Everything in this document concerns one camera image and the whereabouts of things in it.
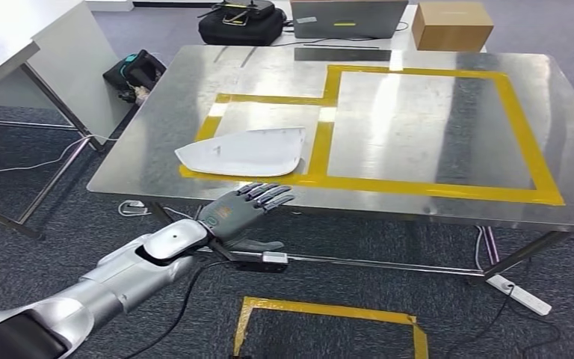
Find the power strip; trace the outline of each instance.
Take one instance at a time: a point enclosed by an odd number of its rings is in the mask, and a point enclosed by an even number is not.
[[[541,301],[537,297],[533,296],[530,292],[527,292],[523,288],[517,286],[514,282],[508,280],[501,275],[495,275],[487,280],[494,288],[500,290],[505,295],[511,293],[511,298],[520,304],[532,310],[539,316],[545,316],[551,311],[551,306]]]

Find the laptop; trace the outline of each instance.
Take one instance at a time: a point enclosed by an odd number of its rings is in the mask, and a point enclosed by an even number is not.
[[[298,38],[392,37],[408,0],[291,0]]]

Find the silver robotic arm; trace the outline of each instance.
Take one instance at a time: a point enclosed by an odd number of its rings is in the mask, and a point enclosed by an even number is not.
[[[194,268],[195,251],[206,245],[242,269],[282,271],[284,254],[263,253],[251,260],[237,257],[227,248],[262,249],[260,242],[235,238],[265,213],[292,200],[291,195],[280,196],[289,189],[253,183],[229,192],[203,208],[196,221],[177,221],[110,253],[64,291],[0,312],[0,358],[70,356],[116,315],[128,313],[185,276]]]

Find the cardboard box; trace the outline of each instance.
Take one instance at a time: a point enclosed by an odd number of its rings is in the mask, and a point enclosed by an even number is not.
[[[493,28],[480,2],[420,2],[413,36],[418,50],[478,52]]]

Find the yellow tape outline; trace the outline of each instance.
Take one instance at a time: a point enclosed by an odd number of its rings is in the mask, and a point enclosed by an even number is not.
[[[366,179],[353,177],[328,176],[333,124],[338,105],[340,82],[343,72],[396,73],[417,76],[448,76],[474,79],[489,79],[496,85],[499,98],[504,107],[513,135],[518,143],[522,158],[527,165],[535,189],[487,187],[481,185],[452,185],[447,183],[408,182],[388,179]],[[334,188],[354,191],[377,191],[399,194],[411,194],[430,197],[459,198],[469,200],[497,200],[515,203],[538,203],[563,206],[564,199],[553,180],[551,171],[534,133],[529,127],[525,112],[522,110],[516,93],[506,73],[476,70],[444,70],[405,68],[394,71],[388,67],[328,65],[327,78],[322,97],[300,96],[260,96],[236,93],[219,93],[209,115],[195,136],[195,141],[214,137],[221,122],[225,107],[231,102],[258,102],[277,105],[315,105],[320,106],[318,125],[316,126],[309,170],[306,174],[288,174],[281,177],[235,177],[217,174],[203,174],[179,166],[183,177],[202,180],[239,181],[239,182],[275,182],[284,185]]]
[[[327,305],[306,303],[300,301],[281,301],[276,299],[244,297],[241,314],[238,316],[238,324],[234,336],[234,355],[239,356],[245,340],[245,330],[250,322],[250,316],[254,309],[282,310],[285,312],[318,314],[321,316],[341,316],[353,319],[377,320],[413,326],[413,345],[415,347],[415,359],[428,359],[428,337],[417,324],[415,316],[406,313],[386,312],[355,307],[343,307],[340,305]]]

